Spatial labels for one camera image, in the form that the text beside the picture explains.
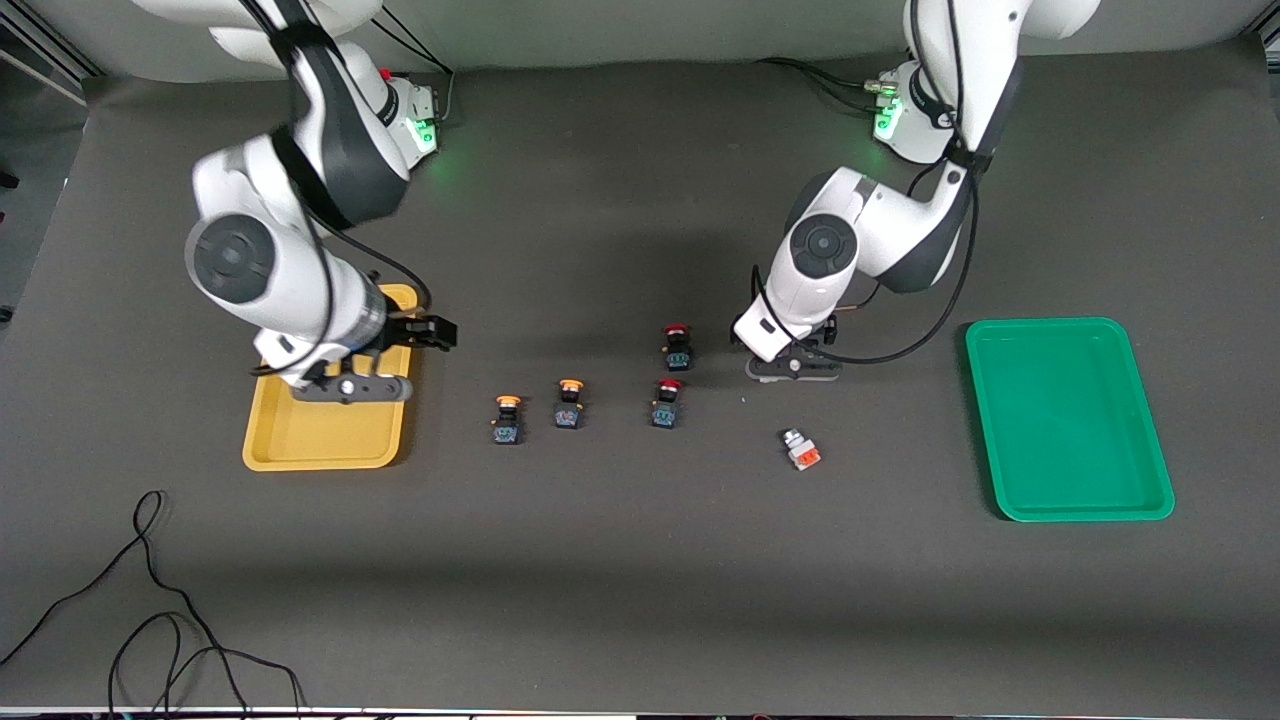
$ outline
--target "green led light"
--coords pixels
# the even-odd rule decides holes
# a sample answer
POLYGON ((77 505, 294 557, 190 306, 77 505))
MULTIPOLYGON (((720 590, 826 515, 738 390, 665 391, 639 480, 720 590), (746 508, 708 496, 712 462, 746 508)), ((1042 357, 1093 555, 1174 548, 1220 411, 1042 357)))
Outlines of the green led light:
POLYGON ((897 119, 902 115, 902 100, 895 97, 888 106, 881 109, 879 114, 881 118, 876 120, 876 137, 888 140, 893 137, 897 119))
POLYGON ((413 135, 413 143, 422 152, 435 151, 435 120, 404 118, 404 127, 413 135))

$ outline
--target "yellow tray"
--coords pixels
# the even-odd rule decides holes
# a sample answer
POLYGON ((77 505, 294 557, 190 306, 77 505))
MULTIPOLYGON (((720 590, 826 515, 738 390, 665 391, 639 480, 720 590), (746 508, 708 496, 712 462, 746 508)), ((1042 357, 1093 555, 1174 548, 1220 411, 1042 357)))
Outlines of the yellow tray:
MULTIPOLYGON (((417 304, 404 284, 380 286, 402 310, 417 304)), ((383 374, 408 375, 410 348, 383 352, 383 374)), ((369 373, 370 359, 357 356, 356 372, 369 373)), ((338 372, 337 363, 329 373, 338 372)), ((244 432, 244 465, 259 473, 283 470, 361 470, 381 468, 399 451, 404 402, 300 402, 275 375, 257 379, 244 432)))

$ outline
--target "electrical component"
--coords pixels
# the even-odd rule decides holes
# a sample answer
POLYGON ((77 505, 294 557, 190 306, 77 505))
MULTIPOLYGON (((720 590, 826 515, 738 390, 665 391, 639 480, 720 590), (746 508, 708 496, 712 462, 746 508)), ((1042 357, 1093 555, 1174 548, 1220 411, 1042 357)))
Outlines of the electrical component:
POLYGON ((887 78, 869 79, 863 82, 863 90, 870 92, 872 95, 883 95, 884 97, 897 96, 897 81, 891 81, 887 78))
POLYGON ((689 336, 689 325, 675 323, 663 328, 667 345, 662 347, 668 373, 682 373, 692 368, 694 347, 689 336))
POLYGON ((520 398, 515 395, 498 396, 498 419, 490 420, 494 445, 520 445, 522 423, 520 421, 520 398))
POLYGON ((787 446, 787 457, 795 464, 796 470, 805 470, 812 468, 815 462, 822 460, 822 455, 818 454, 818 447, 812 439, 804 437, 804 434, 790 428, 782 433, 782 442, 787 446))
POLYGON ((881 108, 872 137, 910 163, 932 163, 954 135, 954 114, 945 102, 927 95, 919 60, 908 60, 881 73, 881 82, 905 83, 909 92, 881 108))
POLYGON ((576 430, 582 423, 582 380, 564 378, 561 380, 561 400, 552 411, 557 428, 576 430))
POLYGON ((680 380, 663 378, 658 380, 657 400, 650 405, 649 424, 655 428, 672 429, 680 416, 680 380))

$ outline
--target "white wall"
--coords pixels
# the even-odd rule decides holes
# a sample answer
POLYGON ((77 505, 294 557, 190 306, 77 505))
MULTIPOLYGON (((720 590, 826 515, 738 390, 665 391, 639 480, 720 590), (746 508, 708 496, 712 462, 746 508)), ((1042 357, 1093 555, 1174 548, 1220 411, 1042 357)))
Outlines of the white wall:
MULTIPOLYGON (((838 58, 897 50, 904 0, 387 0, 444 61, 484 67, 591 65, 635 60, 838 58)), ((28 0, 109 72, 200 82, 271 77, 225 55, 200 29, 129 0, 28 0)), ((1203 45, 1240 32, 1268 0, 1102 0, 1062 42, 1028 53, 1116 53, 1203 45)), ((351 36, 379 64, 425 64, 372 26, 351 36)))

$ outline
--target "black strap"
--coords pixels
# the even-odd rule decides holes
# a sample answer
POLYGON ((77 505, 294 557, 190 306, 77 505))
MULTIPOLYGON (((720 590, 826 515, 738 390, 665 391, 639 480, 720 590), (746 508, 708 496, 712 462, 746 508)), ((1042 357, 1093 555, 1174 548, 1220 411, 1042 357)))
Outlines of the black strap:
POLYGON ((960 142, 959 135, 951 137, 951 141, 947 142, 947 149, 942 151, 942 156, 961 168, 966 168, 974 176, 974 179, 984 176, 987 168, 991 168, 992 155, 989 152, 972 152, 960 142))
POLYGON ((352 227, 351 220, 338 210, 338 205, 329 195, 320 174, 302 154, 298 143, 293 141, 288 126, 279 126, 271 131, 271 147, 275 149, 275 156, 284 165, 285 174, 298 186, 305 210, 315 213, 317 218, 339 231, 352 227))
POLYGON ((274 29, 268 33, 268 40, 271 42, 271 50, 275 50, 275 56, 285 65, 292 65, 298 51, 305 47, 324 47, 342 58, 333 37, 329 37, 323 27, 311 20, 291 23, 284 29, 274 29))
POLYGON ((915 72, 911 73, 911 78, 906 82, 906 91, 911 96, 911 101, 915 102, 915 106, 929 118, 929 124, 934 129, 950 129, 951 126, 942 124, 942 118, 954 120, 954 117, 950 114, 951 106, 924 91, 924 86, 920 83, 922 69, 923 67, 915 68, 915 72))
POLYGON ((394 87, 388 87, 387 102, 383 102, 383 109, 378 111, 378 119, 381 120, 384 127, 390 127, 397 113, 399 113, 399 94, 396 92, 394 87))

